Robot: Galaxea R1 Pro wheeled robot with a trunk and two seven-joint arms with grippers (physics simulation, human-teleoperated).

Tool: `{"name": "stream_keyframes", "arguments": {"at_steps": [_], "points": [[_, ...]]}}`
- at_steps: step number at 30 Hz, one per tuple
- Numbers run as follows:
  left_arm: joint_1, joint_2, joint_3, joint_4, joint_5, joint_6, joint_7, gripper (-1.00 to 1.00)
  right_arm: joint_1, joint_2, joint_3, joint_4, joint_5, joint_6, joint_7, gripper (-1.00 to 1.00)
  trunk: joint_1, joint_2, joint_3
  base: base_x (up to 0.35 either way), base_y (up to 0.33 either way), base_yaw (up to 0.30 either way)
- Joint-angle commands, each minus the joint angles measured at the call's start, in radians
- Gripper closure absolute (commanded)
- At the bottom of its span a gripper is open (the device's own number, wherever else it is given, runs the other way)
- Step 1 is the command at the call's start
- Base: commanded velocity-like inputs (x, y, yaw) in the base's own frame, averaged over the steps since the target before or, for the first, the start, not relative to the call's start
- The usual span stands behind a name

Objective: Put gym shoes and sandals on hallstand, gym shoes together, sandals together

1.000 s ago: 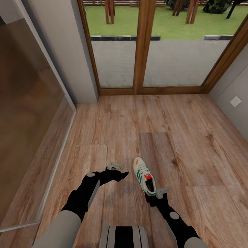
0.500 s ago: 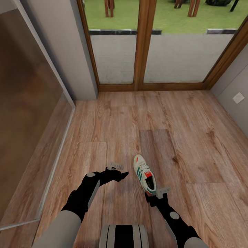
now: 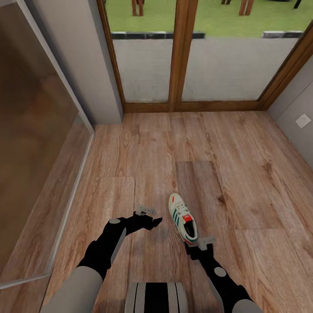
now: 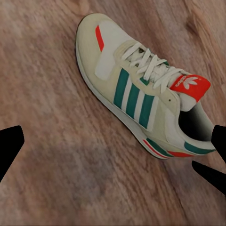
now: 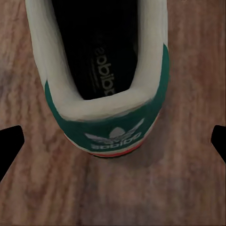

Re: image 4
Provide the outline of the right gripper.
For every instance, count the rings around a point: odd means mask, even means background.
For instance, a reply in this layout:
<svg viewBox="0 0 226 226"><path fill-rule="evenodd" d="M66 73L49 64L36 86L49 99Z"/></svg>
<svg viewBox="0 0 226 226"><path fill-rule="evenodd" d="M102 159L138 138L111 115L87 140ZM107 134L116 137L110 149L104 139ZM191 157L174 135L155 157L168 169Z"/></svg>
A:
<svg viewBox="0 0 226 226"><path fill-rule="evenodd" d="M192 161L193 169L198 172L203 178L214 185L219 191L226 195L226 174L217 171L213 168Z"/></svg>

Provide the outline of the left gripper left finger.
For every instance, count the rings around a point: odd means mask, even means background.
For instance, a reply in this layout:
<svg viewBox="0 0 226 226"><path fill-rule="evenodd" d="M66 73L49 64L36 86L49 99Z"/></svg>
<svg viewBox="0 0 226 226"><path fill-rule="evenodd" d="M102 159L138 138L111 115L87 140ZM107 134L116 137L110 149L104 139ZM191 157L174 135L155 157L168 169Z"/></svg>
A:
<svg viewBox="0 0 226 226"><path fill-rule="evenodd" d="M0 181L24 144L20 125L0 130Z"/></svg>

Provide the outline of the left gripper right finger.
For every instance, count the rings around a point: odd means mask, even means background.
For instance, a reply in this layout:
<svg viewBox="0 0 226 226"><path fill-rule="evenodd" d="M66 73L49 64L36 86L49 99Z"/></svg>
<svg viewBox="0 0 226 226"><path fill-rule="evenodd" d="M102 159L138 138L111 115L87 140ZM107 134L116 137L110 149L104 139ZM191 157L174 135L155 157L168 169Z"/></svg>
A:
<svg viewBox="0 0 226 226"><path fill-rule="evenodd" d="M226 126L215 125L211 142L226 163Z"/></svg>

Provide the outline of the gym shoe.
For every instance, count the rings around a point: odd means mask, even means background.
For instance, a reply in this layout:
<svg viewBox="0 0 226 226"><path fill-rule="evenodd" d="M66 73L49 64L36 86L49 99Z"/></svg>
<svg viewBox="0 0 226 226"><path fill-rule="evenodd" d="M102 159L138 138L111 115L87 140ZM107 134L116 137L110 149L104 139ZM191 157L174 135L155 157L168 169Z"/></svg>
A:
<svg viewBox="0 0 226 226"><path fill-rule="evenodd" d="M76 32L84 83L150 155L164 160L217 151L215 126L200 102L207 79L170 67L105 14L86 15Z"/></svg>

